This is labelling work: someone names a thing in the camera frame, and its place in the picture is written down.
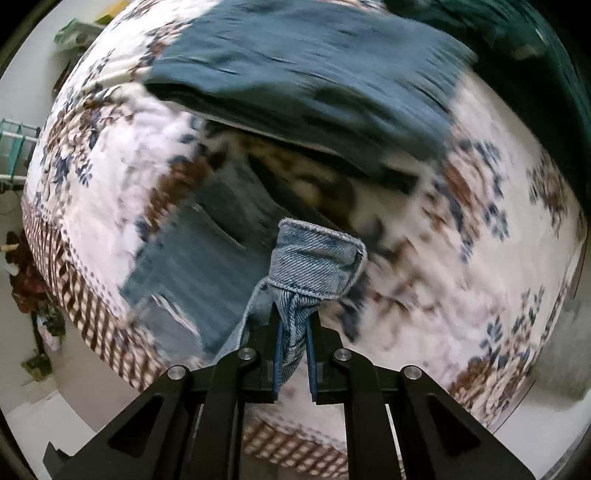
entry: folded blue garment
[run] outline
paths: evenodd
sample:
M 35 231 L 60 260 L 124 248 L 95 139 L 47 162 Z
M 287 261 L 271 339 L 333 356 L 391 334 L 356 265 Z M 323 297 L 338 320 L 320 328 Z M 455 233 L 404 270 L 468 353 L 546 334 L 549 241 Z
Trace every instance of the folded blue garment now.
M 224 0 L 156 59 L 146 88 L 222 122 L 339 154 L 441 157 L 473 53 L 395 15 L 318 0 Z

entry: brown checkered trim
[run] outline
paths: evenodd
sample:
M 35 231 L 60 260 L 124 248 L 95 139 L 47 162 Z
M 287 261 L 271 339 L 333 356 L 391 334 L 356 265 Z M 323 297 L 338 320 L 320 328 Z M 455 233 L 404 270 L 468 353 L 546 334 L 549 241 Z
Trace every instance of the brown checkered trim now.
M 132 387 L 142 391 L 167 367 L 132 326 L 121 329 L 114 316 L 83 274 L 69 261 L 70 245 L 60 231 L 46 222 L 22 196 L 22 220 L 35 264 L 50 293 L 78 327 L 83 340 Z M 243 449 L 249 455 L 268 459 L 298 472 L 340 478 L 347 475 L 347 455 L 322 441 L 310 440 L 303 430 L 281 431 L 255 417 L 244 427 Z

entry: white floor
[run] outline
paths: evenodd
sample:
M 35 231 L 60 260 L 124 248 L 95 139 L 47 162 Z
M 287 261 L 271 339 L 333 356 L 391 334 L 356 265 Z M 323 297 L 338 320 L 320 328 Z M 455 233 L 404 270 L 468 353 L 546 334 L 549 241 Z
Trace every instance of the white floor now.
M 53 35 L 72 18 L 91 21 L 112 3 L 63 0 L 41 21 L 0 79 L 0 118 L 44 123 L 51 87 L 64 66 L 63 58 L 54 53 Z M 0 214 L 11 210 L 15 201 L 12 193 L 1 196 Z M 0 215 L 0 241 L 9 229 L 20 229 L 18 209 Z M 591 292 L 591 258 L 585 265 L 577 296 Z M 20 362 L 33 353 L 33 336 L 9 292 L 8 275 L 0 271 L 0 407 L 36 474 L 46 479 L 41 458 L 47 442 L 75 453 L 137 393 L 90 351 L 72 325 L 63 349 L 51 356 L 53 377 L 41 385 L 26 384 L 28 375 Z M 59 393 L 52 392 L 55 386 Z M 591 395 L 574 403 L 534 385 L 496 436 L 541 478 L 590 421 Z

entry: metal screw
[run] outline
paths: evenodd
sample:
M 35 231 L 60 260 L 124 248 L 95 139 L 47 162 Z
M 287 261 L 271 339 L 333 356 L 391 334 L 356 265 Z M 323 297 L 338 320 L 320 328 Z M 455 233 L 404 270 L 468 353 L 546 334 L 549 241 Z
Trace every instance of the metal screw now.
M 252 360 L 256 357 L 256 350 L 254 348 L 241 348 L 238 350 L 238 358 L 240 360 Z
M 343 362 L 346 362 L 347 360 L 351 360 L 352 356 L 353 355 L 351 354 L 351 350 L 349 350 L 348 348 L 339 348 L 335 350 L 335 358 L 337 360 L 342 360 Z
M 180 380 L 185 376 L 187 371 L 181 365 L 175 365 L 168 369 L 168 377 L 172 380 Z
M 415 367 L 414 365 L 410 365 L 404 369 L 404 376 L 406 378 L 410 378 L 411 380 L 418 380 L 421 378 L 423 371 L 419 367 Z

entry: floral bedspread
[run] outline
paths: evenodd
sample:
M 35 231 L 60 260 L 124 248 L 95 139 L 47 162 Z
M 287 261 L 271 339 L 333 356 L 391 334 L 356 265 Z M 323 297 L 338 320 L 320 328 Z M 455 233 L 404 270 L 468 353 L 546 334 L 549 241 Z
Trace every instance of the floral bedspread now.
M 375 364 L 416 364 L 486 426 L 524 382 L 573 277 L 586 221 L 528 128 L 467 74 L 442 163 L 392 153 L 411 194 L 349 178 L 300 151 L 206 122 L 137 82 L 215 0 L 136 0 L 60 92 L 28 173 L 25 231 L 41 274 L 86 343 L 132 386 L 171 362 L 119 289 L 142 246 L 228 157 L 254 157 L 301 199 L 361 237 L 368 266 L 326 325 Z M 376 1 L 354 6 L 385 11 Z M 299 471 L 346 472 L 343 414 L 310 402 L 301 365 L 273 406 L 255 409 L 248 453 Z

